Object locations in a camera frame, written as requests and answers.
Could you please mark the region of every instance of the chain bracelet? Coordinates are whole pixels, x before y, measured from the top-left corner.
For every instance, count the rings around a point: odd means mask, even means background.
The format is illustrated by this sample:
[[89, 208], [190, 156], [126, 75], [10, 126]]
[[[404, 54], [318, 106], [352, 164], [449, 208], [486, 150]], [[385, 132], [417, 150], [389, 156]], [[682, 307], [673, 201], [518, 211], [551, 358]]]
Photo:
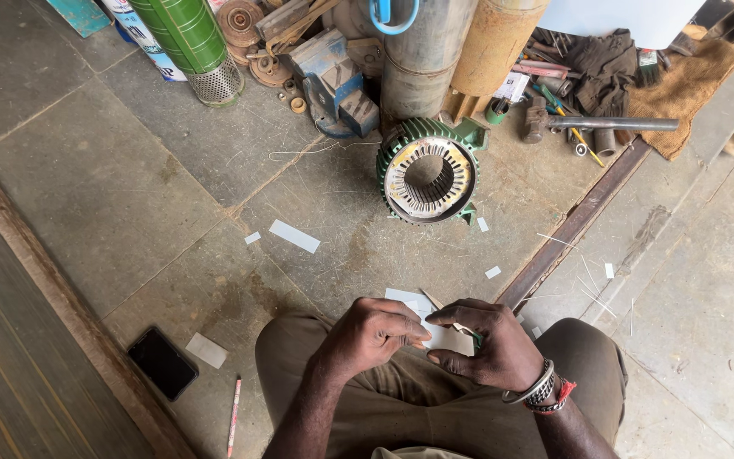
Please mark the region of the chain bracelet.
[[548, 399], [548, 397], [551, 396], [551, 392], [554, 391], [554, 380], [555, 378], [552, 375], [548, 378], [548, 381], [546, 381], [545, 384], [540, 386], [540, 389], [538, 389], [531, 397], [525, 399], [525, 403], [528, 405], [537, 405], [544, 402], [545, 399]]
[[[563, 378], [562, 376], [560, 376], [560, 375], [557, 375], [557, 377], [559, 378], [559, 387], [564, 386], [565, 383], [567, 382], [567, 380], [565, 378]], [[567, 399], [562, 399], [561, 401], [558, 401], [558, 402], [556, 402], [556, 403], [554, 403], [552, 405], [548, 405], [547, 407], [540, 407], [540, 406], [537, 406], [535, 403], [531, 403], [531, 402], [528, 402], [526, 400], [526, 406], [525, 406], [525, 408], [528, 408], [528, 409], [530, 409], [531, 411], [534, 411], [534, 412], [555, 412], [555, 411], [559, 411], [560, 409], [562, 409], [563, 406], [565, 406], [565, 401], [566, 400]]]

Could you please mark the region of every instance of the screwdriver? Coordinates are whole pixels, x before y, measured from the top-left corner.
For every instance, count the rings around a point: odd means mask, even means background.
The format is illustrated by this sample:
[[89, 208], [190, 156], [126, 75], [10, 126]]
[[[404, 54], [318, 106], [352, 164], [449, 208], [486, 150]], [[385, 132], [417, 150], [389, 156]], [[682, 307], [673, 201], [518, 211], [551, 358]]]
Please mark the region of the screwdriver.
[[[539, 91], [545, 96], [545, 101], [548, 102], [548, 105], [550, 105], [551, 108], [553, 108], [554, 110], [556, 110], [557, 113], [559, 114], [559, 116], [567, 116], [565, 114], [565, 110], [563, 110], [562, 103], [560, 103], [559, 100], [557, 100], [557, 98], [554, 97], [553, 94], [551, 94], [551, 91], [549, 91], [549, 89], [544, 84], [541, 84], [540, 85]], [[599, 164], [599, 166], [600, 167], [605, 167], [605, 165], [599, 159], [599, 156], [596, 156], [596, 153], [594, 153], [594, 151], [590, 148], [590, 146], [588, 146], [588, 143], [585, 141], [585, 139], [583, 139], [582, 136], [579, 134], [579, 130], [576, 130], [575, 127], [571, 127], [569, 129], [571, 129], [571, 132], [576, 136], [576, 139], [578, 141], [580, 141], [581, 144], [583, 144], [586, 147], [588, 147], [588, 151], [590, 152], [590, 155], [594, 157], [594, 159], [597, 161], [597, 163]]]

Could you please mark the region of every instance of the pencil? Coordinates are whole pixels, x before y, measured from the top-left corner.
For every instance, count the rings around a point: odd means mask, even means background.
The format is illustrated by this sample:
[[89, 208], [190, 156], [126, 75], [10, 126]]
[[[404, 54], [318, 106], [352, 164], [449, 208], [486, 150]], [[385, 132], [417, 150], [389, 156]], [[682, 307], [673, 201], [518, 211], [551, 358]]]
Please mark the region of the pencil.
[[234, 389], [234, 408], [231, 410], [231, 428], [229, 429], [229, 458], [234, 448], [234, 430], [237, 428], [237, 409], [240, 407], [240, 388], [242, 378], [237, 378], [237, 387]]

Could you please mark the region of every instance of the green cylinder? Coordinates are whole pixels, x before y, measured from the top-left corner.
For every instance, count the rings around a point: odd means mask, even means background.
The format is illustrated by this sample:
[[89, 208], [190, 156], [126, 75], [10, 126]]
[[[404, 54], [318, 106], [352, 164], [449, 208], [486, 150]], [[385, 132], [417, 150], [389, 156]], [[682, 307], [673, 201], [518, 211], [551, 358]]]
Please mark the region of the green cylinder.
[[489, 124], [500, 124], [506, 113], [509, 113], [508, 102], [502, 99], [492, 99], [492, 103], [486, 109], [486, 121]]
[[205, 0], [129, 0], [177, 68], [205, 74], [226, 59], [225, 38]]

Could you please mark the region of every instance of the green motor housing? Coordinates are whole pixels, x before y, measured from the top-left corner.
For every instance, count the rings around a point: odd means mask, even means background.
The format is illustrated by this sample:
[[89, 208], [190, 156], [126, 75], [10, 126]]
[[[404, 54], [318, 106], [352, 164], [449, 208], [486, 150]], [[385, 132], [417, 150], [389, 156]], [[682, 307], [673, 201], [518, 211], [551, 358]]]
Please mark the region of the green motor housing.
[[454, 129], [414, 118], [391, 129], [378, 150], [376, 171], [393, 216], [413, 224], [460, 217], [474, 224], [471, 197], [479, 183], [477, 150], [488, 148], [488, 128], [464, 118]]

